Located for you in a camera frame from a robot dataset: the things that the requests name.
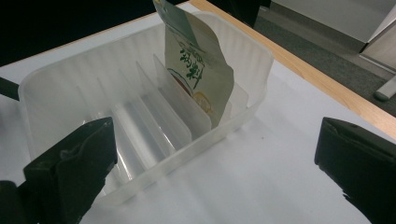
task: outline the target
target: table surface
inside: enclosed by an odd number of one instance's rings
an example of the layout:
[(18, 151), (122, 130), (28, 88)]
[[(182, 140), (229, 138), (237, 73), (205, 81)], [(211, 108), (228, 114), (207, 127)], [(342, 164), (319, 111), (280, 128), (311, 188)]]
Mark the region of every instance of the table surface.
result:
[[(267, 46), (276, 60), (255, 117), (235, 133), (117, 207), (94, 206), (81, 223), (370, 223), (314, 164), (323, 117), (395, 141), (395, 118), (203, 0)], [(33, 70), (161, 22), (149, 15), (0, 68), (20, 83)], [(0, 179), (23, 181), (30, 161), (18, 102), (0, 96)]]

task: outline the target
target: wooden table edge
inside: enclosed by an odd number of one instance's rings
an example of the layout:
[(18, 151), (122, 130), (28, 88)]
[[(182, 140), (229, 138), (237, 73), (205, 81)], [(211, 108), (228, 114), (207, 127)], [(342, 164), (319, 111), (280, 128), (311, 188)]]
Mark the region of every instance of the wooden table edge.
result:
[(377, 129), (396, 139), (396, 118), (360, 97), (355, 92), (326, 76), (318, 69), (281, 48), (278, 44), (259, 34), (228, 13), (210, 4), (206, 0), (190, 0), (193, 6), (202, 11), (210, 11), (220, 15), (252, 38), (270, 49), (277, 61), (284, 64), (292, 72), (299, 75), (321, 91), (325, 92), (341, 105), (373, 124)]

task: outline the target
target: white table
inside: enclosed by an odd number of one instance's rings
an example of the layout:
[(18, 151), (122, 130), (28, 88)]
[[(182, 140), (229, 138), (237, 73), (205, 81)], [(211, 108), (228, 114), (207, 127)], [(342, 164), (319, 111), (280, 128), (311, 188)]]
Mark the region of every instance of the white table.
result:
[[(43, 65), (158, 22), (126, 23), (1, 67), (0, 77), (20, 83)], [(81, 223), (370, 223), (314, 164), (323, 117), (396, 142), (275, 61), (253, 120), (123, 205), (93, 207)], [(0, 179), (19, 185), (29, 161), (18, 102), (0, 96)]]

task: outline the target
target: plastic bin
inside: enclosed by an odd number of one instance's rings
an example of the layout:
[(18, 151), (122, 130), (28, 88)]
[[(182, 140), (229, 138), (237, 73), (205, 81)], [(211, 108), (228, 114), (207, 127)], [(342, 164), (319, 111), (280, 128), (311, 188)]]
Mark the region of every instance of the plastic bin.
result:
[(272, 53), (219, 16), (194, 14), (217, 34), (234, 70), (233, 92), (217, 128), (211, 130), (209, 117), (168, 78), (160, 24), (43, 67), (22, 82), (32, 159), (81, 124), (111, 116), (119, 163), (96, 202), (118, 204), (250, 119), (264, 98)]

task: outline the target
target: snack bag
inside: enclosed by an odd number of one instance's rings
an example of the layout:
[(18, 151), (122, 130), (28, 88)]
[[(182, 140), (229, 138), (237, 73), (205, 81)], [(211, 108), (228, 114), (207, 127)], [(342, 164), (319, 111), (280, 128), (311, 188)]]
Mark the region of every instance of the snack bag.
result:
[(233, 69), (226, 63), (212, 29), (165, 0), (153, 0), (165, 30), (165, 66), (206, 112), (212, 129), (219, 125), (233, 91)]

